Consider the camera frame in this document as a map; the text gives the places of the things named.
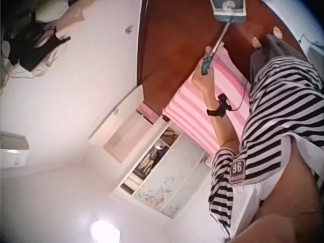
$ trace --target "leg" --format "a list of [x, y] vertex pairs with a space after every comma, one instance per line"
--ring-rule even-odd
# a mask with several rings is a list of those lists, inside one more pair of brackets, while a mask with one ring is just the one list
[[266, 36], [263, 49], [265, 51], [265, 55], [269, 59], [279, 56], [293, 56], [303, 61], [307, 61], [307, 59], [300, 52], [282, 40], [282, 33], [277, 27], [273, 28], [273, 35], [268, 34]]
[[269, 61], [264, 53], [263, 48], [252, 53], [250, 58], [250, 84], [253, 85], [255, 76], [258, 71]]

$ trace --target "number 96 patch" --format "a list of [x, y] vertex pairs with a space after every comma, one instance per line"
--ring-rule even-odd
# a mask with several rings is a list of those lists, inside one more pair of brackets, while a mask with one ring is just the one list
[[245, 179], [245, 161], [238, 160], [233, 162], [230, 168], [229, 182], [231, 184], [237, 184]]

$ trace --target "bright light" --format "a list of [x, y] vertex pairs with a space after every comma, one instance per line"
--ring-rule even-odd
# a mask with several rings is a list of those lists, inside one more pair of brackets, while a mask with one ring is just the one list
[[120, 231], [105, 220], [94, 223], [91, 234], [97, 243], [119, 243]]
[[20, 153], [20, 152], [16, 149], [8, 149], [8, 153]]

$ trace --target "hand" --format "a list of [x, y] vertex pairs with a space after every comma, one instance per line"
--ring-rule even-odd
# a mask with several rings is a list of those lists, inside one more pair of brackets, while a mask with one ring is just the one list
[[[206, 47], [206, 53], [209, 53], [211, 47]], [[203, 58], [198, 62], [197, 67], [193, 73], [191, 83], [196, 87], [204, 96], [204, 98], [213, 98], [215, 97], [215, 84], [214, 84], [214, 68], [213, 63], [209, 68], [207, 75], [201, 75], [201, 66], [203, 64]]]

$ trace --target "brown wooden floor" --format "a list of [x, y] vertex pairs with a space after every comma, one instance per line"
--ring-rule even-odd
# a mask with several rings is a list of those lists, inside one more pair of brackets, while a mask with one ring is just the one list
[[[230, 26], [223, 41], [234, 64], [249, 77], [252, 37], [262, 40], [278, 26], [283, 39], [300, 48], [282, 21], [261, 0], [246, 2], [247, 21]], [[224, 24], [214, 18], [210, 0], [151, 0], [145, 24], [140, 83], [144, 102], [161, 114], [193, 71], [205, 46], [214, 45]]]

